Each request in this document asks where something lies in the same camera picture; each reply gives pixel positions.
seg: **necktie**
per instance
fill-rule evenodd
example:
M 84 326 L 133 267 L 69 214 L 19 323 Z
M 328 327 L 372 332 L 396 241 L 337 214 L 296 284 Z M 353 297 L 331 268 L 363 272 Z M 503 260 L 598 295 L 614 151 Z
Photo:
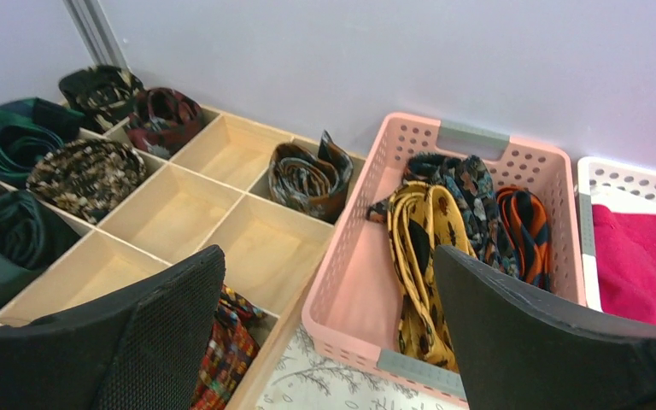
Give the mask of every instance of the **necktie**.
M 44 201 L 96 224 L 147 179 L 147 167 L 125 143 L 78 139 L 47 154 L 26 188 Z
M 24 190 L 0 196 L 0 308 L 79 240 Z
M 223 285 L 190 410 L 221 410 L 226 407 L 258 355 L 258 345 L 248 333 L 247 326 L 264 317 L 259 308 Z
M 71 73 L 59 81 L 69 107 L 86 115 L 84 127 L 105 133 L 132 111 L 142 81 L 124 68 L 100 65 Z
M 368 219 L 385 223 L 389 232 L 391 258 L 403 297 L 399 351 L 458 372 L 436 289 L 434 250 L 448 244 L 472 257 L 476 254 L 451 193 L 442 185 L 409 181 L 389 197 L 387 207 L 372 208 Z
M 542 202 L 536 195 L 517 186 L 498 190 L 496 201 L 518 256 L 519 278 L 549 290 L 552 251 L 548 215 Z
M 44 155 L 79 135 L 83 118 L 41 98 L 0 105 L 0 181 L 23 188 Z
M 176 90 L 153 88 L 135 96 L 126 135 L 137 149 L 169 159 L 207 124 L 197 102 Z
M 318 156 L 295 143 L 282 143 L 272 153 L 268 186 L 273 201 L 335 223 L 346 206 L 353 162 L 323 132 Z
M 518 278 L 517 258 L 500 221 L 491 175 L 479 157 L 461 160 L 433 153 L 418 153 L 408 160 L 404 181 L 425 181 L 451 192 L 464 220 L 466 235 L 477 258 Z

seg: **gray wall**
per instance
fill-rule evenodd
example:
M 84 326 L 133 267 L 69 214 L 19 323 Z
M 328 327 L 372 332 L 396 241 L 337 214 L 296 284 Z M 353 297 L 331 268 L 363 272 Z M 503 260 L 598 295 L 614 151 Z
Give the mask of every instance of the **gray wall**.
M 148 85 L 308 137 L 404 110 L 656 168 L 656 1 L 101 4 Z
M 0 0 L 0 103 L 61 101 L 59 79 L 92 64 L 61 0 Z

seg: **red towel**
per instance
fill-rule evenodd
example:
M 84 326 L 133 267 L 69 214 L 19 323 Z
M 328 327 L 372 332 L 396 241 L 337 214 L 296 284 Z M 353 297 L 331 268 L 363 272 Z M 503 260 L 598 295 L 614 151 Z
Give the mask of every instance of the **red towel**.
M 656 325 L 656 215 L 592 212 L 602 310 Z

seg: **wooden compartment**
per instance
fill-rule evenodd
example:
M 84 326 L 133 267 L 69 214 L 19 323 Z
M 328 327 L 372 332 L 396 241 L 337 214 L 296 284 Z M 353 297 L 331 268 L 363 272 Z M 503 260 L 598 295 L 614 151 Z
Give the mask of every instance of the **wooden compartment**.
M 161 272 L 169 265 L 93 231 L 0 310 L 0 323 L 27 325 Z
M 225 283 L 269 313 L 249 329 L 261 352 L 227 406 L 252 408 L 300 321 L 333 226 L 264 199 L 275 146 L 296 141 L 317 153 L 317 142 L 203 109 L 210 124 L 170 161 L 139 151 L 150 177 L 97 226 L 49 205 L 83 238 L 0 310 L 0 325 L 26 325 L 94 300 L 217 244 Z M 131 144 L 125 123 L 79 137 Z M 351 156 L 352 190 L 363 160 Z
M 225 284 L 280 315 L 313 274 L 332 226 L 256 196 L 246 196 L 205 244 L 225 251 Z
M 241 195 L 170 164 L 105 218 L 100 228 L 177 263 L 199 249 Z
M 222 114 L 171 161 L 246 190 L 267 168 L 275 146 L 292 138 L 287 132 Z

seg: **green necktie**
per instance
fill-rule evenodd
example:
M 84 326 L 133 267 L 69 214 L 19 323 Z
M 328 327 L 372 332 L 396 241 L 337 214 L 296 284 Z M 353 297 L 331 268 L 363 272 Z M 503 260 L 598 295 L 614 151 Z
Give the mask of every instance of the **green necktie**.
M 0 308 L 79 241 L 79 235 L 25 190 L 0 196 Z
M 44 155 L 79 135 L 84 115 L 41 98 L 0 105 L 0 181 L 23 188 Z

